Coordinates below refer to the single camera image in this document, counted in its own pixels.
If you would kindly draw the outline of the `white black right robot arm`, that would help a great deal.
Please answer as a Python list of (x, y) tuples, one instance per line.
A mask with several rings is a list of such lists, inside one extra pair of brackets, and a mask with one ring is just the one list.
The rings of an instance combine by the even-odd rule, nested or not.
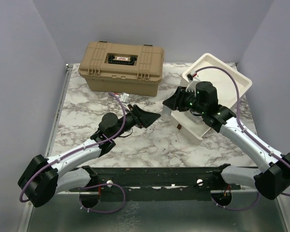
[(212, 177), (216, 188), (239, 184), (256, 188), (263, 197), (274, 200), (290, 186), (290, 153), (282, 154), (252, 134), (239, 116), (218, 103), (217, 89), (211, 82), (198, 82), (195, 90), (178, 87), (163, 105), (172, 111), (200, 114), (207, 126), (230, 139), (257, 165), (254, 171), (228, 165)]

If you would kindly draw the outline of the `white drawer organizer box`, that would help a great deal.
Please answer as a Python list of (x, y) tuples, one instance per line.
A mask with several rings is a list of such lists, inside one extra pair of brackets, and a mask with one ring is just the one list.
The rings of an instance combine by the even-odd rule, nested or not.
[[(238, 89), (239, 96), (242, 97), (252, 86), (252, 81), (239, 73), (237, 69), (231, 67), (230, 65), (224, 63), (217, 57), (213, 56), (210, 53), (203, 54), (200, 58), (198, 58), (188, 69), (186, 69), (181, 77), (180, 86), (188, 86), (189, 81), (187, 79), (187, 74), (193, 74), (196, 70), (208, 67), (215, 66), (220, 67), (226, 70), (235, 80)], [(218, 102), (230, 109), (236, 107), (237, 97), (235, 86), (231, 80), (225, 74), (225, 72), (217, 70), (217, 69), (206, 69), (197, 73), (195, 77), (198, 81), (209, 81), (213, 84), (217, 89)]]

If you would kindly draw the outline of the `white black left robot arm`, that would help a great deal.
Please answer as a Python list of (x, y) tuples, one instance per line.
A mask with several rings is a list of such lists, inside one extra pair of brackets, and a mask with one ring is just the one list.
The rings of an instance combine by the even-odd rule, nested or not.
[(159, 113), (142, 110), (137, 105), (129, 105), (128, 108), (129, 112), (121, 118), (114, 113), (106, 113), (98, 130), (76, 148), (50, 158), (35, 156), (17, 183), (21, 188), (20, 202), (30, 201), (35, 207), (40, 207), (55, 194), (66, 190), (93, 190), (97, 185), (95, 172), (80, 165), (111, 151), (116, 145), (115, 138), (134, 126), (148, 128), (160, 118)]

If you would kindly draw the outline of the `clear plastic tube case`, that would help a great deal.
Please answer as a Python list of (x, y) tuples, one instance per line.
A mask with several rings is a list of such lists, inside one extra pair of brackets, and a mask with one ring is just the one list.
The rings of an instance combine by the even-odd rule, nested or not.
[(171, 113), (172, 113), (171, 109), (164, 105), (161, 113), (162, 120), (165, 122), (170, 121)]

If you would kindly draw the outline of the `white bottom pull-out drawer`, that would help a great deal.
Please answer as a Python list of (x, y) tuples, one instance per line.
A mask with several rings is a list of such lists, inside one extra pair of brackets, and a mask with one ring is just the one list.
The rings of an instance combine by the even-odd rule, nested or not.
[(201, 116), (194, 116), (190, 111), (172, 111), (170, 122), (194, 145), (200, 145), (205, 134), (211, 130)]

